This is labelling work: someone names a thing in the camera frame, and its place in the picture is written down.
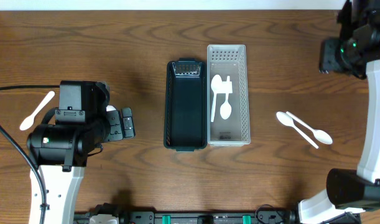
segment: plastic cutlery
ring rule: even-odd
[[[331,136],[329,136],[328,133],[326,133],[322,130],[313,129],[312,127],[310,127],[308,124],[304,123],[304,121],[302,121],[301,119],[299,119],[298,117],[296,117],[295,115],[293,115],[289,111],[287,111],[287,114],[291,118],[295,119],[295,121],[299,122],[301,125],[305,126],[309,130],[311,130],[314,134],[315,139],[319,140],[320,142],[322,142],[324,144],[332,144],[333,143],[333,140],[332,140]]]
[[[226,101],[220,106],[220,116],[223,119],[228,119],[231,114],[231,105],[228,103],[229,91],[226,90]]]
[[[300,130],[298,127],[295,126],[294,120],[284,112],[277,112],[277,118],[278,120],[285,126],[293,127],[303,138],[305,138],[312,146],[314,146],[316,149],[318,149],[318,145],[310,139],[302,130]]]
[[[46,106],[46,104],[54,97],[55,93],[54,91],[50,91],[45,98],[40,102],[39,106],[36,107],[35,111],[29,115],[20,125],[20,130],[25,131],[26,129],[30,128],[34,124],[35,116],[41,111],[41,109]]]
[[[213,122],[215,120],[215,111],[216,111],[216,97],[217,92],[221,88],[221,84],[223,81],[221,81],[220,75],[215,75],[212,78],[212,82],[210,83],[210,88],[213,91],[213,103],[212,103],[212,109],[211,109],[211,115],[210,115],[210,122]]]

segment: wooden table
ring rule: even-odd
[[[111,104],[132,108],[136,138],[105,144],[88,159],[78,212],[104,202],[158,211],[292,208],[325,188],[330,169],[355,169],[363,150],[367,81],[318,72],[321,41],[338,35],[335,13],[0,12],[0,86],[104,80]],[[208,44],[246,45],[252,142],[193,153],[165,149],[166,64],[206,61]],[[25,149],[34,126],[19,131],[19,124],[47,91],[0,92],[0,123]],[[276,111],[325,130],[334,144],[314,149],[277,122]],[[29,210],[29,167],[0,134],[0,223],[26,223]],[[380,211],[362,219],[380,223]]]

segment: black plastic tray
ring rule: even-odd
[[[164,146],[194,151],[207,145],[206,75],[203,62],[180,58],[167,64]]]

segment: black cable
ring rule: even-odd
[[[29,159],[29,156],[22,150],[20,145],[16,143],[16,141],[2,128],[0,125],[0,132],[3,134],[3,136],[20,152],[20,154],[23,156],[25,161],[28,163],[29,167],[32,169],[32,171],[35,174],[35,177],[38,181],[39,187],[40,187],[40,193],[42,194],[42,204],[40,205],[41,207],[41,212],[40,212],[40,224],[43,224],[45,222],[45,213],[46,209],[48,207],[47,202],[46,202],[46,190],[45,186],[43,185],[42,178],[40,177],[37,169],[35,168],[34,163]]]
[[[58,110],[58,107],[54,107],[50,109],[48,112],[46,112],[45,116],[43,117],[41,124],[48,124],[49,121],[53,118],[55,114],[55,110]]]
[[[256,211],[254,212],[254,217],[258,220],[258,222],[263,223],[263,224],[268,224],[268,223],[265,223],[264,221],[262,221],[262,220],[259,219],[260,209],[262,207],[266,207],[266,206],[272,208],[273,211],[275,211],[276,214],[282,219],[281,222],[276,222],[276,224],[280,224],[280,223],[284,223],[285,222],[285,218],[276,210],[276,208],[274,206],[269,205],[269,204],[264,204],[264,205],[259,206],[259,208],[257,208]]]
[[[17,85],[17,86],[4,86],[0,87],[1,90],[13,90],[13,89],[21,89],[21,88],[60,88],[59,85]],[[40,174],[38,173],[37,169],[35,168],[34,163],[29,159],[29,156],[22,150],[20,145],[16,143],[16,141],[2,128],[0,125],[0,132],[3,134],[3,136],[18,150],[18,152],[23,156],[24,160],[28,163],[31,170],[34,172],[34,175],[36,177],[36,180],[38,181],[39,188],[40,188],[40,194],[42,195],[42,204],[40,205],[41,211],[40,211],[40,224],[44,224],[45,222],[45,214],[46,210],[49,208],[47,205],[46,200],[46,189],[45,185],[42,182],[42,178]]]
[[[1,90],[14,90],[21,88],[60,88],[59,85],[18,85],[18,86],[4,86],[0,87]]]
[[[99,154],[99,153],[103,152],[103,149],[104,149],[104,148],[103,148],[103,145],[102,145],[102,144],[98,144],[97,147],[100,148],[100,151],[95,152],[95,153],[91,153],[91,154],[88,155],[88,157],[90,157],[90,156],[94,156],[94,155],[96,155],[96,154]]]

